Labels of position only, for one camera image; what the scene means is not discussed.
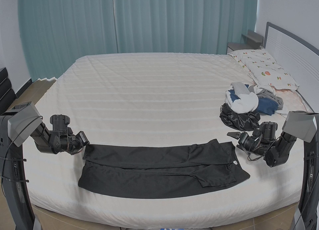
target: floral pillowcase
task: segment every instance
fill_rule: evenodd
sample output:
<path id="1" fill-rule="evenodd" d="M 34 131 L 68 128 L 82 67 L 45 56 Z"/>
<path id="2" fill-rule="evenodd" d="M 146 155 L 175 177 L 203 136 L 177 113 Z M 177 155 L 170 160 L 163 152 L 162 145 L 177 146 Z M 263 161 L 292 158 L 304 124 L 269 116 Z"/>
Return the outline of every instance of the floral pillowcase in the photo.
<path id="1" fill-rule="evenodd" d="M 258 85 L 271 85 L 278 90 L 297 90 L 299 86 L 265 49 L 236 50 L 228 54 L 249 72 Z"/>

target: teal curtain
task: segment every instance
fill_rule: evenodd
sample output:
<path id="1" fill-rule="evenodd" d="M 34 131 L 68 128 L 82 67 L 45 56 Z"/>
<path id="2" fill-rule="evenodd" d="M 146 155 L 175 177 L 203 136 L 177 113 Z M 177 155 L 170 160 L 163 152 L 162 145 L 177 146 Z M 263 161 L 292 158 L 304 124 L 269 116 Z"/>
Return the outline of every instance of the teal curtain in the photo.
<path id="1" fill-rule="evenodd" d="M 76 59 L 117 53 L 113 0 L 19 0 L 32 80 L 59 77 Z"/>
<path id="2" fill-rule="evenodd" d="M 119 53 L 225 54 L 255 29 L 257 0 L 114 0 Z"/>
<path id="3" fill-rule="evenodd" d="M 257 0 L 19 0 L 32 80 L 59 77 L 85 55 L 225 54 L 254 30 Z"/>

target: folded black garment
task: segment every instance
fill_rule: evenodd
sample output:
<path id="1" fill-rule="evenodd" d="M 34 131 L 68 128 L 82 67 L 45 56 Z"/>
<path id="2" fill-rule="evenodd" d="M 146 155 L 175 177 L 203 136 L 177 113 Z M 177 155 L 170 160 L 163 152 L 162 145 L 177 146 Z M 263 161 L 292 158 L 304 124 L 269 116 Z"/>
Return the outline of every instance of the folded black garment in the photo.
<path id="1" fill-rule="evenodd" d="M 231 142 L 175 147 L 86 146 L 78 186 L 102 195 L 163 199 L 233 187 L 248 179 Z"/>
<path id="2" fill-rule="evenodd" d="M 221 106 L 219 117 L 225 125 L 239 131 L 253 131 L 259 128 L 260 115 L 258 112 L 238 114 L 227 103 Z"/>

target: fitted sheet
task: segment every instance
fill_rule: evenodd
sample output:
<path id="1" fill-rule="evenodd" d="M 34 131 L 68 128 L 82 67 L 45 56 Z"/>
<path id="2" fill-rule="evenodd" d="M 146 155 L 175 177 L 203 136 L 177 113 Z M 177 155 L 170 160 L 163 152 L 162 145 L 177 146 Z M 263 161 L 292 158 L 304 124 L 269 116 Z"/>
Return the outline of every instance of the fitted sheet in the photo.
<path id="1" fill-rule="evenodd" d="M 134 53 L 81 57 L 36 104 L 51 129 L 50 116 L 68 115 L 91 144 L 178 146 L 236 140 L 219 118 L 231 82 L 253 84 L 231 56 Z M 289 110 L 305 110 L 296 92 L 281 91 Z M 285 118 L 262 115 L 261 122 Z M 125 228 L 207 228 L 252 218 L 297 202 L 303 174 L 303 143 L 297 140 L 286 164 L 269 168 L 247 161 L 250 179 L 225 190 L 170 199 L 129 199 L 78 187 L 83 152 L 42 154 L 32 138 L 24 143 L 26 178 L 33 204 L 73 218 Z"/>

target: white wall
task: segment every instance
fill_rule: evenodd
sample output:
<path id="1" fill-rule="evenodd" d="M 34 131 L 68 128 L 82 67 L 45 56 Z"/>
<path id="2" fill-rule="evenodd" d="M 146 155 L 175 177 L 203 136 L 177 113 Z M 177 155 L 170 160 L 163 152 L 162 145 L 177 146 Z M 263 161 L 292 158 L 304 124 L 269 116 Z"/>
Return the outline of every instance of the white wall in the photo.
<path id="1" fill-rule="evenodd" d="M 0 67 L 7 68 L 14 92 L 30 79 L 18 21 L 18 0 L 0 0 Z"/>
<path id="2" fill-rule="evenodd" d="M 271 22 L 319 49 L 319 0 L 258 0 L 255 32 Z"/>

